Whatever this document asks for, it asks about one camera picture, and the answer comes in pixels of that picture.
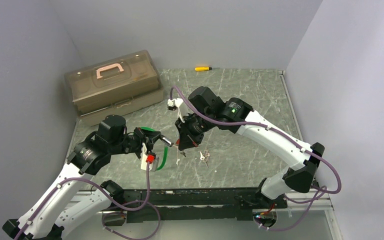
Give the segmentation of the green cable lock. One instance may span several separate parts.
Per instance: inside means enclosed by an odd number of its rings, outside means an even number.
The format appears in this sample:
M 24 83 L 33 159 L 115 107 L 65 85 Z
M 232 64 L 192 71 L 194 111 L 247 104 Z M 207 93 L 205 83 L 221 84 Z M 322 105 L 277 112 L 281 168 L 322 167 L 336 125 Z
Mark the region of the green cable lock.
M 169 146 L 165 143 L 159 143 L 157 146 L 161 147 L 158 151 L 152 150 L 156 154 L 155 159 L 152 164 L 149 165 L 151 172 L 156 172 L 162 170 L 168 159 Z M 149 148 L 143 143 L 141 152 L 140 152 L 140 169 L 145 171 L 147 169 L 147 159 L 148 159 Z

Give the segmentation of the bunch of small keys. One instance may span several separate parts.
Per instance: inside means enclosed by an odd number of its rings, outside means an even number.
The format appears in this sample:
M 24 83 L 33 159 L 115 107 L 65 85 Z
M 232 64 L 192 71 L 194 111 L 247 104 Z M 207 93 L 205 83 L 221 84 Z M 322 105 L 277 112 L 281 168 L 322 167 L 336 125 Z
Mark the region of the bunch of small keys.
M 199 157 L 200 161 L 203 162 L 205 166 L 208 168 L 210 153 L 207 150 L 205 150 L 205 151 L 200 151 L 199 154 L 200 154 L 200 157 Z

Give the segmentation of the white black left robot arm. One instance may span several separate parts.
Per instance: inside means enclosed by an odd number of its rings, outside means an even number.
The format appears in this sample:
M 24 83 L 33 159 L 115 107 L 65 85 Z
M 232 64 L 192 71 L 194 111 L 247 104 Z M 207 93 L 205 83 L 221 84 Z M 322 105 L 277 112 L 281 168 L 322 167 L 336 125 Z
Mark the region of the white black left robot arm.
M 87 199 L 73 206 L 69 202 L 84 184 L 93 183 L 92 178 L 113 155 L 135 154 L 150 172 L 157 159 L 154 144 L 162 139 L 159 131 L 142 127 L 128 132 L 124 117 L 107 116 L 96 131 L 74 147 L 61 172 L 33 207 L 21 217 L 7 220 L 2 230 L 14 240 L 63 240 L 99 211 L 143 209 L 149 205 L 148 195 L 143 200 L 126 202 L 124 189 L 111 180 L 96 185 L 97 191 Z

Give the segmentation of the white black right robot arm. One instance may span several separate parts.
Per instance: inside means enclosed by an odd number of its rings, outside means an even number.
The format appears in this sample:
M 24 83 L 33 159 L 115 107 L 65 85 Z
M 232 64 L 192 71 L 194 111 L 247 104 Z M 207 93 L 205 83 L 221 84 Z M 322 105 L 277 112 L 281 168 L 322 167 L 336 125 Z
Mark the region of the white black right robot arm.
M 200 86 L 189 97 L 169 97 L 167 108 L 177 111 L 175 127 L 180 151 L 198 147 L 206 132 L 218 128 L 260 144 L 286 163 L 285 169 L 260 183 L 255 194 L 260 207 L 269 207 L 290 191 L 308 193 L 311 189 L 324 146 L 292 137 L 245 101 L 237 97 L 223 101 L 209 87 Z

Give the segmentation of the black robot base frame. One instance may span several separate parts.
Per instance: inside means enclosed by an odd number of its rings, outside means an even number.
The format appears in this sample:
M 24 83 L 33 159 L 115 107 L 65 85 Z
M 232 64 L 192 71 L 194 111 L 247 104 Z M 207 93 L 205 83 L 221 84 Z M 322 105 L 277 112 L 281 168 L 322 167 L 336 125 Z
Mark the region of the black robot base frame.
M 126 222 L 132 224 L 158 219 L 251 221 L 260 212 L 288 207 L 283 195 L 275 200 L 265 200 L 256 194 L 257 190 L 257 187 L 152 189 L 148 201 L 159 213 L 147 205 L 139 211 L 127 212 Z

